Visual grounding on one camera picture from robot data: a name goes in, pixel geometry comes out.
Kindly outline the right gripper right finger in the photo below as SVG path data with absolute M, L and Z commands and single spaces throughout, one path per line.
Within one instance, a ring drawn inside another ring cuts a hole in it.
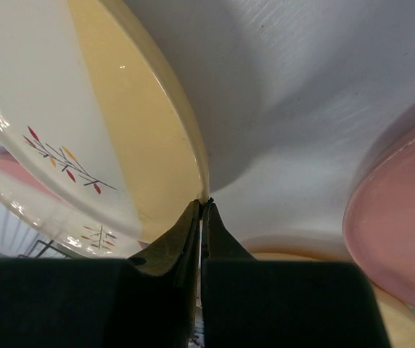
M 374 291 L 349 262 L 261 261 L 203 210 L 206 347 L 388 347 Z

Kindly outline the yellow cream leaf plate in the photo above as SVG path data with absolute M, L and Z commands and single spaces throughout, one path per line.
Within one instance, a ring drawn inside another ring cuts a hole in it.
M 0 142 L 68 204 L 145 242 L 209 197 L 193 109 L 123 1 L 0 1 Z

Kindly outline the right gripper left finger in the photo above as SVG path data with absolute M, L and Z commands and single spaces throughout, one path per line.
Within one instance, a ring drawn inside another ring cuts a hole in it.
M 0 347 L 186 347 L 200 210 L 126 259 L 0 258 Z

